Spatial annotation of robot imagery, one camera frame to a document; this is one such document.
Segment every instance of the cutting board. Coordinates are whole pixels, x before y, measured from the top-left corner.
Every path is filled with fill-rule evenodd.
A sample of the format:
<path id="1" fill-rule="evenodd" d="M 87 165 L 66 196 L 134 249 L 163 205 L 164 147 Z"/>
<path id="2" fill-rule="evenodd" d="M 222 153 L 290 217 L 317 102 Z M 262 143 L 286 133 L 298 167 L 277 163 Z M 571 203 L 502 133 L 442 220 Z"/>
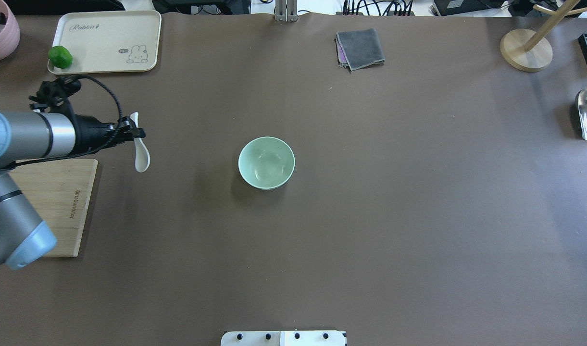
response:
<path id="1" fill-rule="evenodd" d="M 77 256 L 96 170 L 97 160 L 68 159 L 19 166 L 10 172 L 58 239 L 45 256 Z"/>

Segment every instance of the green lime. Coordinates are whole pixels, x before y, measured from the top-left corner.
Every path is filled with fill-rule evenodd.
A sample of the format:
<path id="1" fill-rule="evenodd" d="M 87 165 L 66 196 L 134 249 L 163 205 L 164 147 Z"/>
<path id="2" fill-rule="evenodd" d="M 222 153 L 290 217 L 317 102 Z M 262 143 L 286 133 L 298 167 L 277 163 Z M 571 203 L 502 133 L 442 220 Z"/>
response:
<path id="1" fill-rule="evenodd" d="M 67 68 L 71 66 L 71 63 L 73 62 L 71 53 L 69 53 L 67 48 L 63 46 L 54 46 L 50 48 L 48 57 L 50 58 L 52 65 L 58 68 Z"/>

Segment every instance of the folded towel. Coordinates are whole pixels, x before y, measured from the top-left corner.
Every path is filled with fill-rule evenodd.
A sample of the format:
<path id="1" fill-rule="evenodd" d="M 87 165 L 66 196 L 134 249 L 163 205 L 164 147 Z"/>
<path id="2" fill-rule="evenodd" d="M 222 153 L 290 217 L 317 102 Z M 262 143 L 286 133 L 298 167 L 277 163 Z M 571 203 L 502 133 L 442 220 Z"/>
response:
<path id="1" fill-rule="evenodd" d="M 336 38 L 339 64 L 351 71 L 385 62 L 376 29 L 340 31 Z"/>

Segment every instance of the pink bowl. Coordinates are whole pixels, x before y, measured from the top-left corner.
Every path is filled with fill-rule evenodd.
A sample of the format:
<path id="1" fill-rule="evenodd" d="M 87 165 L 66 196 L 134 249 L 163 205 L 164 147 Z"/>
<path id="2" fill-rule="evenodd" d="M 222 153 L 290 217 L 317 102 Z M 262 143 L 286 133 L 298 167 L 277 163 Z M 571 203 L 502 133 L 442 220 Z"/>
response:
<path id="1" fill-rule="evenodd" d="M 7 16 L 7 24 L 0 33 L 0 59 L 3 59 L 18 47 L 20 28 L 16 17 L 14 17 L 12 11 L 3 0 L 0 0 L 0 12 Z"/>

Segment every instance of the white bracket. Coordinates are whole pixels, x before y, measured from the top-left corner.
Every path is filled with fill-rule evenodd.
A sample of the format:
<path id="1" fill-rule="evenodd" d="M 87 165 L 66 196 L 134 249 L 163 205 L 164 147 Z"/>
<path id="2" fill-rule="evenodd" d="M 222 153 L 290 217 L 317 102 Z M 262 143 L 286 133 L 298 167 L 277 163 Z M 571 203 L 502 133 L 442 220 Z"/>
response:
<path id="1" fill-rule="evenodd" d="M 347 346 L 346 331 L 234 331 L 221 346 Z"/>
<path id="2" fill-rule="evenodd" d="M 277 22 L 298 21 L 298 0 L 275 0 L 274 18 Z"/>

